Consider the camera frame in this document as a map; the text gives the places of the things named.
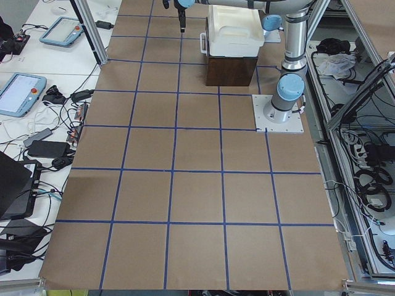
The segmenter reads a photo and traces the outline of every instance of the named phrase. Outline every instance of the white mounting plate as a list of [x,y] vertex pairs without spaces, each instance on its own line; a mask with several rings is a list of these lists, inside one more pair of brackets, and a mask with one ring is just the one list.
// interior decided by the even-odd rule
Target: white mounting plate
[[278,30],[271,31],[265,36],[265,42],[267,43],[281,43],[280,32]]
[[[292,113],[291,118],[282,124],[274,123],[268,120],[264,115],[264,107],[267,102],[272,99],[269,94],[253,94],[252,103],[254,104],[255,126],[258,133],[303,133],[303,125],[301,115],[299,113]],[[292,110],[297,110],[297,104],[294,105]]]

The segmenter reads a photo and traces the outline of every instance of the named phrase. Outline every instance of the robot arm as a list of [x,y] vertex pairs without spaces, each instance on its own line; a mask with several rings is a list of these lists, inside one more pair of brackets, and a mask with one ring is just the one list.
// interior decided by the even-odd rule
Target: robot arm
[[[165,8],[169,0],[162,0]],[[181,32],[185,31],[185,10],[193,4],[223,5],[259,9],[266,14],[285,15],[285,54],[281,63],[281,78],[277,93],[264,108],[264,114],[274,123],[288,121],[294,103],[304,90],[303,77],[307,73],[306,42],[309,7],[314,0],[174,0],[178,10]]]

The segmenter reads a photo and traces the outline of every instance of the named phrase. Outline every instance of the blue joint cap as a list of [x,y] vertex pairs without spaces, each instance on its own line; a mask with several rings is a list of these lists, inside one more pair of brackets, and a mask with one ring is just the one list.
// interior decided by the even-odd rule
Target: blue joint cap
[[265,31],[277,30],[281,26],[281,17],[278,14],[271,14],[262,19],[262,28]]
[[185,8],[189,8],[195,4],[195,0],[178,0],[178,3]]
[[287,74],[281,77],[277,84],[277,93],[285,101],[295,101],[303,93],[304,81],[296,74]]

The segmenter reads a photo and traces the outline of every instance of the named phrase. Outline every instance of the container handle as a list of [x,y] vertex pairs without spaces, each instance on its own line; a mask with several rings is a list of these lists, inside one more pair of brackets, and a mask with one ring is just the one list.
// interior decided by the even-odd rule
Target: container handle
[[235,27],[235,26],[223,26],[219,31],[219,35],[236,35],[240,37],[248,38],[251,32],[247,28]]
[[207,43],[206,43],[206,41],[207,41],[206,33],[205,32],[200,33],[200,52],[202,54],[205,54],[205,55],[207,55]]

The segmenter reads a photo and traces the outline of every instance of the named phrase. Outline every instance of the blue tablet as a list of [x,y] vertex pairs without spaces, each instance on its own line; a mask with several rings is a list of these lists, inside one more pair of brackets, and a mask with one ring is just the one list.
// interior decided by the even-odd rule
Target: blue tablet
[[80,37],[82,32],[80,21],[76,18],[59,17],[39,40],[45,44],[67,47]]
[[42,76],[15,73],[0,91],[0,114],[22,117],[38,100],[47,79]]

